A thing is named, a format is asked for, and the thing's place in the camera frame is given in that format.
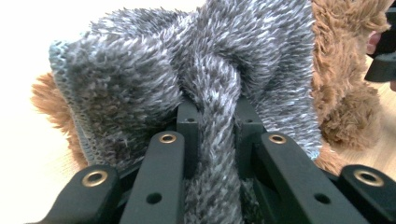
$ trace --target gray knitted fabric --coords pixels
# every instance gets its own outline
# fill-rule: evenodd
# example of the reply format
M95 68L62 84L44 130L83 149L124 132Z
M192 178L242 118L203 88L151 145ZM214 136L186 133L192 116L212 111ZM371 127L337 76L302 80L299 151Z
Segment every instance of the gray knitted fabric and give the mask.
M268 131L318 155L312 22L309 0L207 0L191 13L123 9L76 40L54 42L49 60L89 164L122 170L141 160L189 95L200 112L201 145L197 172L186 181L185 222L257 223L259 214L241 212L236 101L246 95ZM251 191L251 183L243 186Z

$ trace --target brown plush toy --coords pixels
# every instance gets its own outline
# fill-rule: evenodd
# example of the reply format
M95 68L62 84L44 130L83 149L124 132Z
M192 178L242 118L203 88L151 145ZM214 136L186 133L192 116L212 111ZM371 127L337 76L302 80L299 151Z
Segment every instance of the brown plush toy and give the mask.
M331 147L362 150L372 147L381 117L377 91L362 80L365 51L372 31L389 28L385 0L313 0L315 16L314 77L312 96L323 136L323 147L315 160L318 167L338 174L346 164ZM33 85L32 102L38 111L67 136L69 148L86 165L70 109L57 89L51 73Z

